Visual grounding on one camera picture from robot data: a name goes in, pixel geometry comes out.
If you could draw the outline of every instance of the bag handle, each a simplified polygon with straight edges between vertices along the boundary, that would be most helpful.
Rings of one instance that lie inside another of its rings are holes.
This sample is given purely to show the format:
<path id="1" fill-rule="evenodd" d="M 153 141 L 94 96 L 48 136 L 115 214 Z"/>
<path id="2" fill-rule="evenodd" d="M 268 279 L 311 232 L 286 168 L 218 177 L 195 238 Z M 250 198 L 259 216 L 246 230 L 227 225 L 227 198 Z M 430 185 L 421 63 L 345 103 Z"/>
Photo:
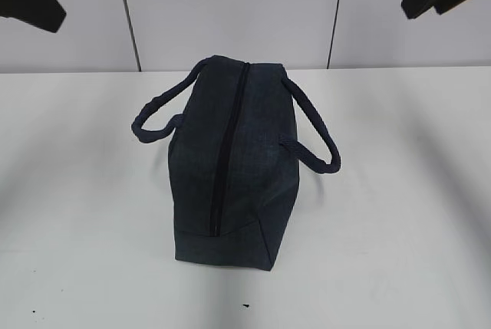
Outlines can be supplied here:
<path id="1" fill-rule="evenodd" d="M 307 149 L 297 140 L 292 139 L 285 134 L 280 134 L 279 136 L 280 145 L 283 145 L 292 155 L 296 156 L 298 160 L 300 160 L 314 172 L 320 174 L 336 173 L 341 168 L 341 157 L 336 144 L 329 135 L 328 128 L 322 121 L 321 116 L 302 89 L 298 87 L 295 82 L 290 80 L 288 77 L 284 77 L 282 79 L 282 83 L 288 89 L 290 94 L 292 94 L 293 98 L 303 110 L 308 120 L 310 120 L 314 128 L 317 130 L 318 134 L 321 135 L 323 141 L 331 152 L 332 160 L 330 164 L 327 164 L 324 160 L 317 158 L 309 149 Z"/>
<path id="2" fill-rule="evenodd" d="M 138 140 L 142 143 L 152 143 L 157 140 L 161 140 L 164 137 L 169 136 L 174 128 L 179 128 L 183 122 L 183 115 L 176 114 L 173 116 L 169 123 L 162 129 L 157 131 L 144 130 L 143 124 L 155 114 L 161 107 L 169 103 L 174 97 L 181 94 L 187 89 L 197 78 L 201 70 L 208 63 L 208 59 L 200 61 L 189 73 L 189 75 L 173 88 L 169 89 L 159 97 L 153 98 L 149 103 L 145 104 L 145 107 L 141 110 L 140 114 L 135 118 L 135 121 L 131 124 L 131 130 L 138 137 Z"/>

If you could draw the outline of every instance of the bag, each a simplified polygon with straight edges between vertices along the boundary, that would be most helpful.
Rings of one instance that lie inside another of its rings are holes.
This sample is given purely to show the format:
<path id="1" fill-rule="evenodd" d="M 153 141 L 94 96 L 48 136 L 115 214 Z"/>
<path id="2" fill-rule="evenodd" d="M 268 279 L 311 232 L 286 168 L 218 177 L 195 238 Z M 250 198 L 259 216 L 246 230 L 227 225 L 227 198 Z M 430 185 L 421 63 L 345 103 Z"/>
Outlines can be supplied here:
<path id="1" fill-rule="evenodd" d="M 162 130 L 145 121 L 190 86 L 182 114 Z M 330 164 L 297 141 L 292 96 L 331 151 Z M 338 149 L 311 102 L 281 64 L 213 56 L 135 118 L 142 143 L 169 136 L 176 259 L 271 270 L 298 191 L 298 161 L 317 173 L 341 167 Z"/>

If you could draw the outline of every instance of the fabric bag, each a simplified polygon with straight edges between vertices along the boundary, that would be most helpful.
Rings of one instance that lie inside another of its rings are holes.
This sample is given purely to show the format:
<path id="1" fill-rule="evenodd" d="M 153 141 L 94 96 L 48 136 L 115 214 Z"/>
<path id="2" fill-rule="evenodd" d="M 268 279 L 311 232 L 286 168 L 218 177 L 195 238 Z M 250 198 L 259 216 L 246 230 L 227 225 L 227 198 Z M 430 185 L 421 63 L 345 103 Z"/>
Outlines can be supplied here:
<path id="1" fill-rule="evenodd" d="M 194 81 L 182 114 L 162 130 L 145 121 Z M 327 164 L 297 141 L 292 97 L 325 141 Z M 169 145 L 176 259 L 271 270 L 298 191 L 298 161 L 336 173 L 338 149 L 318 112 L 281 64 L 213 56 L 141 110 L 142 143 L 175 133 Z"/>

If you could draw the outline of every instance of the white wall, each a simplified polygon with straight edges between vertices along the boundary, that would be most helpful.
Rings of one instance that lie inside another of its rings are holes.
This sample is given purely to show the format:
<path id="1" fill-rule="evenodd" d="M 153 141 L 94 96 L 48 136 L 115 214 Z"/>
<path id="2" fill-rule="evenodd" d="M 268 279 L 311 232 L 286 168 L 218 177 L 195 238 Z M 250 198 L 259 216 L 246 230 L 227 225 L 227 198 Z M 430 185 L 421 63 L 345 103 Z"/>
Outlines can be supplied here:
<path id="1" fill-rule="evenodd" d="M 0 18 L 0 73 L 135 71 L 122 0 L 58 0 L 67 12 L 56 34 Z"/>
<path id="2" fill-rule="evenodd" d="M 213 54 L 324 68 L 336 0 L 128 0 L 144 70 Z"/>
<path id="3" fill-rule="evenodd" d="M 135 71 L 123 0 L 59 0 L 57 34 L 0 18 L 0 73 Z M 128 0 L 144 71 L 224 54 L 326 67 L 337 0 Z M 340 0 L 331 67 L 491 64 L 491 0 L 408 21 L 401 0 Z"/>

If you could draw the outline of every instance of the table surface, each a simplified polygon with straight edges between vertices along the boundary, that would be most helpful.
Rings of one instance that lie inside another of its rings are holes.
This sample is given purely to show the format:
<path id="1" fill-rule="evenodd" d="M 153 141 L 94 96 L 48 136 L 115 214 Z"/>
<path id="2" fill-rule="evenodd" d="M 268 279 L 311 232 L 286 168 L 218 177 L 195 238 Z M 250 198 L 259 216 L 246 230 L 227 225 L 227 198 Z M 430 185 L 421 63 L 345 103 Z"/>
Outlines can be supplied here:
<path id="1" fill-rule="evenodd" d="M 491 67 L 288 74 L 343 168 L 301 166 L 271 272 L 173 258 L 169 139 L 130 124 L 186 73 L 1 75 L 0 327 L 491 327 Z"/>

